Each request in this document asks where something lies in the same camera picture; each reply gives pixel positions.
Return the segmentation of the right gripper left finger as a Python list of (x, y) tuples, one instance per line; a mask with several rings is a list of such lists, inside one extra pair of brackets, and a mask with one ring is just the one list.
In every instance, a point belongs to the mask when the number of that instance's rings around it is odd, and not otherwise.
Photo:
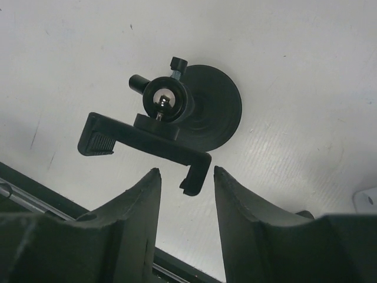
[(41, 213), (1, 214), (2, 282), (151, 282), (161, 175), (75, 221)]

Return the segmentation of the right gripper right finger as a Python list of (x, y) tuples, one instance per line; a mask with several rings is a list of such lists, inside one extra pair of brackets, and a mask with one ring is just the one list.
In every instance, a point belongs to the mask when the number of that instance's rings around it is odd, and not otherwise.
[(375, 282), (376, 216), (290, 213), (222, 167), (214, 190), (227, 282)]

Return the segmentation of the white folding phone stand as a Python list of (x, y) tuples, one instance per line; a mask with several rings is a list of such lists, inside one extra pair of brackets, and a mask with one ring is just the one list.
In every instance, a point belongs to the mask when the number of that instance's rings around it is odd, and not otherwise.
[(353, 204), (358, 214), (373, 214), (377, 213), (377, 188), (361, 190), (356, 192), (353, 196)]

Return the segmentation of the black round-base clamp stand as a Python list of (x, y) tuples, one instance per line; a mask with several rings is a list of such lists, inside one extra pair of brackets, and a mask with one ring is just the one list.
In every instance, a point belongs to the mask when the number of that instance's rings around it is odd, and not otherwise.
[(104, 156), (122, 143), (144, 153), (188, 167), (180, 187), (187, 196), (201, 192), (211, 163), (210, 152), (235, 134), (242, 117), (242, 98), (233, 80), (209, 65), (189, 65), (173, 57), (171, 75), (129, 79), (142, 96), (144, 114), (126, 124), (99, 113), (88, 115), (78, 151)]

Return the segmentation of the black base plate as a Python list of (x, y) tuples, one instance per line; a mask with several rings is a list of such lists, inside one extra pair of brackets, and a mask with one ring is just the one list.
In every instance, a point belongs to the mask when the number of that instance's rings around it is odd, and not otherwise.
[(161, 176), (94, 211), (1, 165), (2, 282), (213, 282), (155, 247)]

